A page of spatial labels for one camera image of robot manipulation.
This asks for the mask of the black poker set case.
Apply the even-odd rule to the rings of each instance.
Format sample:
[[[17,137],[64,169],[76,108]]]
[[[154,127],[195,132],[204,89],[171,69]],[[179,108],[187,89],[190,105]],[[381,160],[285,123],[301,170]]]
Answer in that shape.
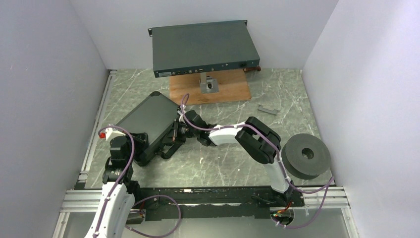
[[[172,141],[173,123],[179,118],[178,105],[159,91],[152,92],[117,125],[132,136],[146,133],[148,144],[135,149],[134,162],[146,166],[155,156],[170,159],[181,147]]]

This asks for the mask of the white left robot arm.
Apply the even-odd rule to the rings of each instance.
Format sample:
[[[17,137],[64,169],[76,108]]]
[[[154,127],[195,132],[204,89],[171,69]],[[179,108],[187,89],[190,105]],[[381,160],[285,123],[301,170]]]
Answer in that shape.
[[[99,133],[110,144],[110,157],[105,163],[100,202],[87,238],[120,238],[131,208],[142,202],[138,182],[133,181],[132,162],[135,153],[147,147],[146,133],[126,134],[113,128]]]

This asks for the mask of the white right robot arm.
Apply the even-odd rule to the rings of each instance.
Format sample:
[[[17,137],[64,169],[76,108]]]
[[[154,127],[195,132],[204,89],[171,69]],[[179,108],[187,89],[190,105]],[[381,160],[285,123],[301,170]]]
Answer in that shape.
[[[239,144],[256,162],[263,165],[273,192],[273,200],[284,206],[292,199],[291,179],[281,163],[280,136],[256,117],[234,125],[207,124],[195,111],[179,112],[173,122],[172,141],[183,144],[195,138],[204,146]]]

